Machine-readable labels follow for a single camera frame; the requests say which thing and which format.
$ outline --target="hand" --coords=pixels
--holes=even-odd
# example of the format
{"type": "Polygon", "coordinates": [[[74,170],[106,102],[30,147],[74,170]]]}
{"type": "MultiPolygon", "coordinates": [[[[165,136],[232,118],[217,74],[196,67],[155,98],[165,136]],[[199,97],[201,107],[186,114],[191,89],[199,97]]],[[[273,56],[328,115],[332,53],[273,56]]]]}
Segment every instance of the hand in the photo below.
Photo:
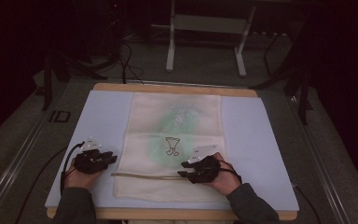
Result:
{"type": "Polygon", "coordinates": [[[102,174],[103,171],[92,175],[83,174],[74,167],[74,161],[75,160],[72,160],[71,167],[65,174],[66,178],[64,182],[64,187],[83,188],[90,190],[92,185],[94,184],[94,181],[102,174]]]}
{"type": "MultiPolygon", "coordinates": [[[[224,159],[222,155],[220,155],[220,153],[217,152],[213,156],[220,161],[221,168],[232,170],[232,168],[228,164],[226,164],[225,162],[221,162],[224,161],[224,159]]],[[[212,181],[211,183],[203,183],[203,185],[215,189],[223,196],[227,196],[234,189],[239,187],[241,185],[241,182],[234,174],[226,171],[221,171],[219,172],[219,175],[214,179],[214,181],[212,181]]]]}

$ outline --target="green stain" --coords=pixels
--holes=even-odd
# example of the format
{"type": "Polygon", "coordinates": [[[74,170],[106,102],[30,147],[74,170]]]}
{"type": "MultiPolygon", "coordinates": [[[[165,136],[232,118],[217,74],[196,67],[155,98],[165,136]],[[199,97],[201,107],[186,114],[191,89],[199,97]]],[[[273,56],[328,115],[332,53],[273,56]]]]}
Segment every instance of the green stain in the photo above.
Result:
{"type": "Polygon", "coordinates": [[[173,106],[156,127],[155,133],[150,134],[149,155],[150,158],[164,166],[180,168],[181,162],[187,161],[193,152],[194,131],[198,121],[198,114],[188,106],[173,106]],[[166,137],[179,138],[175,151],[179,154],[168,155],[170,144],[166,137]]]}

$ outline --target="person's left hand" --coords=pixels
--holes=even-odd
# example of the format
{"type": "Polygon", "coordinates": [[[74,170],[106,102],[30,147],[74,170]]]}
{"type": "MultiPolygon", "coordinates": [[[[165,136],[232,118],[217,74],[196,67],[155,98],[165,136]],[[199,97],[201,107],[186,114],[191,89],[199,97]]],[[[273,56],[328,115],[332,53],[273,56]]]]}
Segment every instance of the person's left hand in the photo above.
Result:
{"type": "Polygon", "coordinates": [[[66,178],[64,181],[64,187],[65,188],[83,188],[83,189],[90,190],[92,185],[94,184],[94,181],[102,173],[103,173],[103,171],[92,174],[92,175],[83,174],[74,167],[74,161],[72,161],[71,167],[65,173],[66,178]]]}

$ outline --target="person's right hand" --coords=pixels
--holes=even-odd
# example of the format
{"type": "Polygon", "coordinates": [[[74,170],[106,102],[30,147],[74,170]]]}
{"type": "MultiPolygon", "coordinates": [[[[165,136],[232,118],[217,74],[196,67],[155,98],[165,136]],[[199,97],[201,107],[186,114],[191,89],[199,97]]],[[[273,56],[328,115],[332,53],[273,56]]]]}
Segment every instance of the person's right hand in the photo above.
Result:
{"type": "MultiPolygon", "coordinates": [[[[213,155],[217,160],[220,161],[220,167],[228,170],[232,170],[232,168],[226,164],[220,153],[215,153],[213,155]]],[[[222,194],[223,196],[227,196],[234,189],[241,185],[240,180],[231,172],[221,171],[219,175],[212,181],[211,183],[203,183],[203,185],[209,186],[215,189],[217,192],[222,194]]]]}

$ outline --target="wooden table edge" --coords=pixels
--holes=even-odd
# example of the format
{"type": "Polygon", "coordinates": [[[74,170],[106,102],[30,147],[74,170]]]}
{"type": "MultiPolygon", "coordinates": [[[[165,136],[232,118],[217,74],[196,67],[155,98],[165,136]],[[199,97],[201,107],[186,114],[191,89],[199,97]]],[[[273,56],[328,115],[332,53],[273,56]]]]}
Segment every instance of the wooden table edge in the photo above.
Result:
{"type": "MultiPolygon", "coordinates": [[[[48,217],[53,218],[56,207],[47,209],[48,217]]],[[[98,219],[118,220],[238,220],[231,210],[211,209],[165,209],[165,208],[96,208],[98,219]]],[[[297,218],[297,211],[277,211],[281,221],[297,218]]]]}
{"type": "Polygon", "coordinates": [[[164,92],[176,94],[257,97],[257,93],[253,90],[217,87],[97,83],[94,85],[93,89],[95,91],[164,92]]]}

